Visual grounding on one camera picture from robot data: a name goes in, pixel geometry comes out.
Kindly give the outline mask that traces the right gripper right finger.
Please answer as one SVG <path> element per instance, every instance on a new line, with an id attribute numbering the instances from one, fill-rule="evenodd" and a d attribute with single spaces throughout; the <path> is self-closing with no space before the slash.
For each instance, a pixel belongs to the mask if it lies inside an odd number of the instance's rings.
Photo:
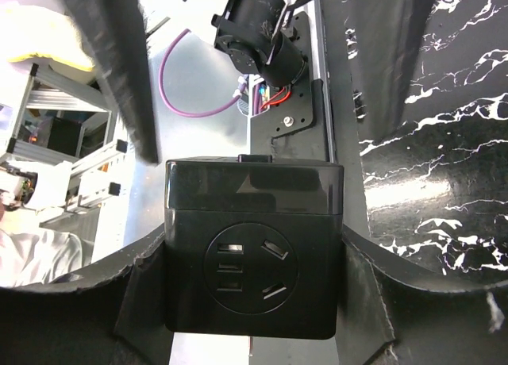
<path id="1" fill-rule="evenodd" d="M 345 227 L 337 312 L 341 364 L 505 364 L 507 283 L 420 267 Z"/>

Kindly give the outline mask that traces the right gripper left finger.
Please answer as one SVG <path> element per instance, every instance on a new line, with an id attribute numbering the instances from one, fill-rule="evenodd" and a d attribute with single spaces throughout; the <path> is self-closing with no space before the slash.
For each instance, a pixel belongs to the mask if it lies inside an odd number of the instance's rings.
<path id="1" fill-rule="evenodd" d="M 1 290 L 3 364 L 167 364 L 164 227 L 48 284 Z"/>

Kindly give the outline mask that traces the black plug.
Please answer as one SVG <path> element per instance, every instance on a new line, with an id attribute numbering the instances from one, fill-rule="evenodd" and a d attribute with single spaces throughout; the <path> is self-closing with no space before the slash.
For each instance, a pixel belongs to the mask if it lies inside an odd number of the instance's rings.
<path id="1" fill-rule="evenodd" d="M 166 164 L 166 325 L 174 332 L 326 340 L 336 332 L 341 165 Z"/>

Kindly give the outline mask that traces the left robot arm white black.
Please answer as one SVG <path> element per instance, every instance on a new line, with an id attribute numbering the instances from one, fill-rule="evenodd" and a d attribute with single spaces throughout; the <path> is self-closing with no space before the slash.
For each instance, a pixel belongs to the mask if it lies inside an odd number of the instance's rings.
<path id="1" fill-rule="evenodd" d="M 313 0 L 228 0 L 213 15 L 214 48 L 229 56 L 244 75 L 259 75 L 269 86 L 296 84 L 308 71 L 306 59 L 284 33 L 296 9 Z"/>

